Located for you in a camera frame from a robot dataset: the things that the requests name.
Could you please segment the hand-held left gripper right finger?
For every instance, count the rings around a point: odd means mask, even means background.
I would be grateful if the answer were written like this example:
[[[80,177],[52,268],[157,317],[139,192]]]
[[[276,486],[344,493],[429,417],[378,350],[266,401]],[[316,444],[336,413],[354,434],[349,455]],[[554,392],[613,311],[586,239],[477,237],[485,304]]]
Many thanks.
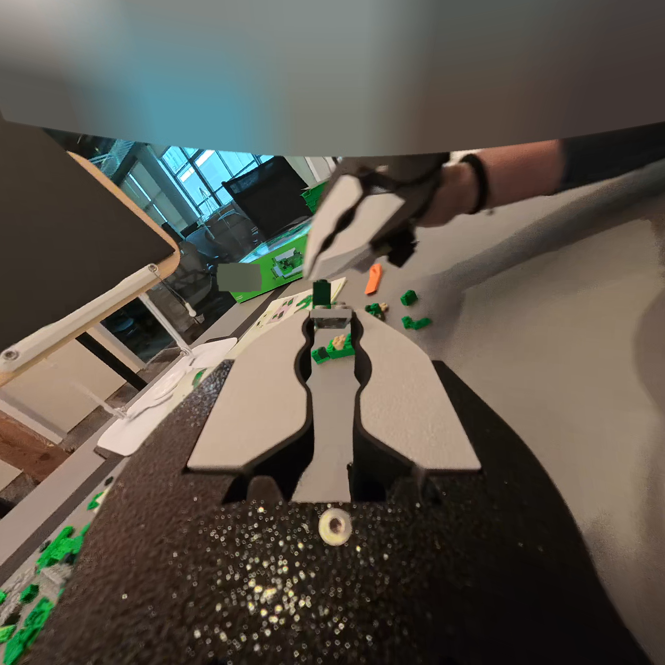
[[[355,311],[358,432],[428,473],[477,472],[472,447],[433,361],[409,337]]]

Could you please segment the white bar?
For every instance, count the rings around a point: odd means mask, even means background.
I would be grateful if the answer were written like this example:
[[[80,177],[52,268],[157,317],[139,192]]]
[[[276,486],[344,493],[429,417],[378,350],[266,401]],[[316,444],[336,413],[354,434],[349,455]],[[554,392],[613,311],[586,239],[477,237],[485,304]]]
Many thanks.
[[[39,361],[54,347],[87,330],[123,307],[126,302],[145,293],[160,276],[160,269],[155,263],[146,265],[70,314],[6,347],[1,352],[1,373],[12,374],[34,361]]]

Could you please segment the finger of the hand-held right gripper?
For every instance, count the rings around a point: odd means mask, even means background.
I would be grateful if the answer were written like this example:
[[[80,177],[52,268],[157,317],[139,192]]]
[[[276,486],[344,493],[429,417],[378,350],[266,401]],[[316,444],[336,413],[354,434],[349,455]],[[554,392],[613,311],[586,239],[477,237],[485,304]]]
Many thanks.
[[[313,277],[337,277],[346,271],[367,271],[376,261],[372,242],[388,230],[389,221],[404,206],[395,194],[375,194],[363,199],[352,214],[351,223],[333,231],[332,241],[320,249],[312,264]]]
[[[323,276],[324,256],[337,235],[350,223],[363,196],[358,176],[344,174],[330,181],[329,185],[311,220],[303,263],[304,278]]]

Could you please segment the instruction booklet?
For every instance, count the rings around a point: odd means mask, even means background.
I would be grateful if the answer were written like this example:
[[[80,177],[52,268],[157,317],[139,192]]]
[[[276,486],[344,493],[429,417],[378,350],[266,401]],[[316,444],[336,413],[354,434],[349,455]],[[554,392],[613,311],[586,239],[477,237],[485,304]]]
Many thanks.
[[[247,333],[258,334],[263,328],[282,322],[298,311],[310,311],[313,307],[313,291],[313,286],[310,286],[300,293],[283,295],[271,301]]]

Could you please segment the green toy box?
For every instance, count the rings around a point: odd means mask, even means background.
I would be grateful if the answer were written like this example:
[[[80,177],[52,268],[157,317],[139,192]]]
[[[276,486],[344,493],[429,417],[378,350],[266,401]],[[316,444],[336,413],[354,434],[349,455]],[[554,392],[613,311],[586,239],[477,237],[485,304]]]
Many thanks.
[[[244,303],[303,277],[303,263],[311,224],[303,223],[289,232],[266,241],[247,254],[240,263],[257,265],[261,286],[254,291],[232,292],[237,303]]]

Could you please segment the black board with wooden edge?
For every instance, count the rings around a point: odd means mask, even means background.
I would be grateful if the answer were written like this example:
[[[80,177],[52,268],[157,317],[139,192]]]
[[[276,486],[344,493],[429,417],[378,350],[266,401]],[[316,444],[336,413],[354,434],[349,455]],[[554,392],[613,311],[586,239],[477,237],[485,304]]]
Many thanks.
[[[1,351],[151,263],[154,287],[179,261],[176,242],[94,165],[1,119]],[[87,330],[1,373],[1,386]]]

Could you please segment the grey desk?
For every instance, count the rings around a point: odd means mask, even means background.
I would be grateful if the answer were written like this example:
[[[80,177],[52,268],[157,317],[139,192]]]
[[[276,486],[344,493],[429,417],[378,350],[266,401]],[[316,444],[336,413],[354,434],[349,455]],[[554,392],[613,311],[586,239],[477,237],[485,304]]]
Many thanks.
[[[185,470],[222,367],[115,477],[18,664],[663,664],[664,165],[423,231],[397,300],[481,470],[348,493],[354,359],[293,503]]]

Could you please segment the pile of bricks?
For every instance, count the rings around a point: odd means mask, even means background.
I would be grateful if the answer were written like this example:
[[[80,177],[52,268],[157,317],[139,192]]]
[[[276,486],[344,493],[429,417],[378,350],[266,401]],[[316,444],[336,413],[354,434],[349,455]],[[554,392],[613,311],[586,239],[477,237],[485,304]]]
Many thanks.
[[[1,663],[22,664],[58,604],[90,524],[114,483],[106,476],[1,584]]]

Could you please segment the person's right forearm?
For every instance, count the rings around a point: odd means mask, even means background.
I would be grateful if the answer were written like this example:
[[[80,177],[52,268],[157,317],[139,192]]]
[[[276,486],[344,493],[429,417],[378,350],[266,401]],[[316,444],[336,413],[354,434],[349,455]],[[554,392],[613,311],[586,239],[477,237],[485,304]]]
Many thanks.
[[[664,159],[664,143],[558,139],[488,148],[477,154],[489,177],[485,209],[623,176]]]

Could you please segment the white round base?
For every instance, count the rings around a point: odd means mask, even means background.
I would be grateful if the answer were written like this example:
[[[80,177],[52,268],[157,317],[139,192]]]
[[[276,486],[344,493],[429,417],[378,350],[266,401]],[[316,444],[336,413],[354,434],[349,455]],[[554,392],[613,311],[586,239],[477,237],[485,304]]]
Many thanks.
[[[178,387],[179,383],[192,369],[191,364],[185,361],[186,359],[183,358],[181,362],[173,365],[166,373],[158,378],[144,395],[147,402],[158,402],[170,395]]]

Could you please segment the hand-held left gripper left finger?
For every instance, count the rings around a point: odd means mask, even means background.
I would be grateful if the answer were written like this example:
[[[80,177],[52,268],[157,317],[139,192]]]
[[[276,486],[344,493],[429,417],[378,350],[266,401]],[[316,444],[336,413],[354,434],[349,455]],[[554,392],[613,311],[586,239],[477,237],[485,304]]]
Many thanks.
[[[250,471],[311,423],[313,320],[295,312],[236,353],[188,471]]]

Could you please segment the small green tan assembly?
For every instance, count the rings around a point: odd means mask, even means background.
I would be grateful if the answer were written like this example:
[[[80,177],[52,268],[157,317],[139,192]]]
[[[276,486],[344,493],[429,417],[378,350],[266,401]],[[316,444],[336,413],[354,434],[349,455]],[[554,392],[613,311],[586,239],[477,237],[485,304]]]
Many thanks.
[[[320,346],[311,351],[311,358],[316,364],[347,358],[355,355],[351,334],[334,337],[327,346]]]

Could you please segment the person's right hand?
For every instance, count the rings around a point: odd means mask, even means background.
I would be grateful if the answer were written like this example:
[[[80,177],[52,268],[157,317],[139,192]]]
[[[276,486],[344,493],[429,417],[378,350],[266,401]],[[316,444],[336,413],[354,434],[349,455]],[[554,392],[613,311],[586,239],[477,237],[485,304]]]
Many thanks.
[[[473,212],[478,201],[478,181],[467,162],[448,164],[442,169],[438,187],[427,211],[417,222],[421,228],[443,226],[455,217]]]

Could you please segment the stack of green crates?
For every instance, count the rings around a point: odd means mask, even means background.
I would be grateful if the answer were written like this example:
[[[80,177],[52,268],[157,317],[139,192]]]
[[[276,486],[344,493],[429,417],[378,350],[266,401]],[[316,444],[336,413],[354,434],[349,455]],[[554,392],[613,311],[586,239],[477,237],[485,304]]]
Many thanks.
[[[305,205],[307,206],[312,215],[314,215],[315,212],[317,211],[320,198],[325,192],[327,186],[328,186],[328,179],[316,183],[315,185],[308,187],[301,192],[301,198],[303,199]]]

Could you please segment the grey plate with green bricks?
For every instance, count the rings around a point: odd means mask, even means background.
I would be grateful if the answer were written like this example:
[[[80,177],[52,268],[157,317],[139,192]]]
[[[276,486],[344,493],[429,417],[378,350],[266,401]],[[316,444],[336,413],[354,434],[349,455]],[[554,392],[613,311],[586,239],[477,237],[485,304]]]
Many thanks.
[[[310,318],[315,327],[343,329],[351,323],[352,317],[351,307],[344,303],[333,303],[332,287],[327,280],[319,279],[313,282]]]

